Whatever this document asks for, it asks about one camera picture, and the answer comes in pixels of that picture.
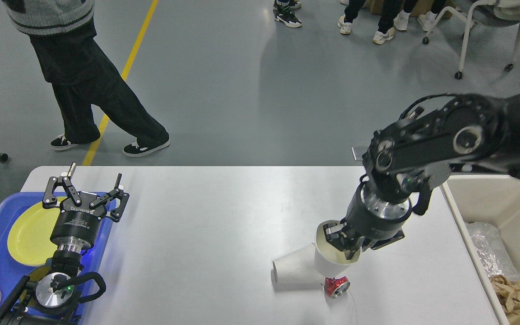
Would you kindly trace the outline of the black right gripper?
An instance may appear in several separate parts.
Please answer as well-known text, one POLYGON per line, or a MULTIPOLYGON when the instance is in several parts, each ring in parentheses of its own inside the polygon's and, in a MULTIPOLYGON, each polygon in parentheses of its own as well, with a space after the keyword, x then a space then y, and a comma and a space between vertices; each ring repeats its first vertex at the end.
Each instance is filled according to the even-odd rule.
POLYGON ((403 224, 412 214, 411 201, 383 201, 369 186, 361 183, 347 209, 344 222, 326 221, 326 242, 343 252, 346 260, 367 249, 377 250, 405 237, 403 224))

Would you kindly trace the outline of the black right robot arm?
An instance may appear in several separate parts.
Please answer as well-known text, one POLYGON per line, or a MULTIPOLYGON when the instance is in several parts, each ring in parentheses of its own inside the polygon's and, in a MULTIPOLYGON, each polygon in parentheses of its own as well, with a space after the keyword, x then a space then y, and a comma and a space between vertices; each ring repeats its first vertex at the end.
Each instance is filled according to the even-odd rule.
POLYGON ((425 115, 415 101, 374 132, 362 164, 366 173, 346 216, 322 227, 326 242, 348 260, 401 239, 410 215, 425 214, 432 190, 461 165, 520 179, 520 94, 452 94, 425 115))

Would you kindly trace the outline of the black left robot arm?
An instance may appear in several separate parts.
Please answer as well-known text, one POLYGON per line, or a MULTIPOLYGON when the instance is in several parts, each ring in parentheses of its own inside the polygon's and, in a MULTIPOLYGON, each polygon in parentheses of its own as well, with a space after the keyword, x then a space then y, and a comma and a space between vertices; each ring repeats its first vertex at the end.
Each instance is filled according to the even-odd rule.
POLYGON ((58 208, 50 235, 56 251, 49 270, 38 280, 23 276, 0 306, 0 325, 76 325, 78 307, 107 290, 97 272, 83 272, 83 255, 93 249, 102 221, 119 222, 129 194, 118 174, 114 188, 99 195, 77 190, 72 181, 76 164, 64 176, 52 176, 42 199, 44 209, 58 208))

